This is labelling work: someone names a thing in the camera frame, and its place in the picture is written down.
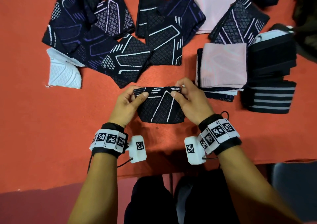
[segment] person's right arm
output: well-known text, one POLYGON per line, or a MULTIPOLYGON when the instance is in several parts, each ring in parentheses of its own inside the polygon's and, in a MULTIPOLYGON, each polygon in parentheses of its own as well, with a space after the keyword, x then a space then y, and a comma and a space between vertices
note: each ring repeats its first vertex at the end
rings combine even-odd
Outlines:
MULTIPOLYGON (((214 114, 204 92, 191 80, 183 78, 176 86, 181 87, 181 94, 171 92, 171 95, 191 122, 199 125, 214 114)), ((224 150, 218 154, 218 158, 230 194, 240 197, 240 203, 236 203, 233 199, 240 221, 244 219, 244 223, 302 223, 240 146, 224 150)))

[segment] person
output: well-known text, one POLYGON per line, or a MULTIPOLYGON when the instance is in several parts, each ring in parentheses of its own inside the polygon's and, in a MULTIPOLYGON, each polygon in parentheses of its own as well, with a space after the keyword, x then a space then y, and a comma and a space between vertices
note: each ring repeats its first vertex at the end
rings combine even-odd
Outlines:
MULTIPOLYGON (((214 115, 204 92, 188 78, 171 92, 185 116, 200 125, 214 115)), ((130 86, 119 95, 109 123, 125 128, 148 97, 134 98, 130 86)), ((239 145, 218 153, 221 169, 200 174, 185 203, 184 223, 301 223, 239 145)), ((79 193, 69 224, 117 223, 117 158, 96 153, 79 193)), ((175 202, 161 176, 142 177, 133 188, 125 211, 128 223, 178 223, 175 202)))

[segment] black pants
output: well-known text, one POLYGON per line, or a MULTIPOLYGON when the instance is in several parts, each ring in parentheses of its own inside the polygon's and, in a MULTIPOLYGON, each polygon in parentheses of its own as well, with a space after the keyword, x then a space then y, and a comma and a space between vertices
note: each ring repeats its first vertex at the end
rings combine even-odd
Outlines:
MULTIPOLYGON (((206 171, 197 177, 185 204, 184 224, 240 223, 222 170, 206 171)), ((164 187, 162 176, 138 179, 124 224, 178 224, 175 201, 164 187)))

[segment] gray stripe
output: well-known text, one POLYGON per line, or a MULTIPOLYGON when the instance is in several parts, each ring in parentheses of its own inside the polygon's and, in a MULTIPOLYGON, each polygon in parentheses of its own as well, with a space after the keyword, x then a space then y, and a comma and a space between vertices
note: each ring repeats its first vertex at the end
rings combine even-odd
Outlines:
POLYGON ((293 91, 295 87, 250 87, 254 90, 293 91))
POLYGON ((291 100, 260 100, 256 99, 254 102, 265 102, 265 103, 291 103, 291 100))
POLYGON ((293 97, 294 94, 267 94, 267 93, 255 93, 255 96, 275 96, 275 97, 293 97))
POLYGON ((289 107, 277 107, 277 106, 250 106, 253 108, 261 108, 261 109, 274 109, 274 110, 288 110, 289 107))

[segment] pink fabric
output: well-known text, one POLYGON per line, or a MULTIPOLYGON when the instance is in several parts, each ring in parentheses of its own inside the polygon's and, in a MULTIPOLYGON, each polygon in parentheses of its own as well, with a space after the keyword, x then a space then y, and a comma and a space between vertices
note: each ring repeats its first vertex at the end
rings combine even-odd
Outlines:
POLYGON ((197 31, 197 34, 210 33, 220 19, 236 0, 195 0, 201 11, 206 16, 205 23, 197 31))
POLYGON ((201 87, 242 88, 247 83, 247 45, 206 43, 200 68, 201 87))

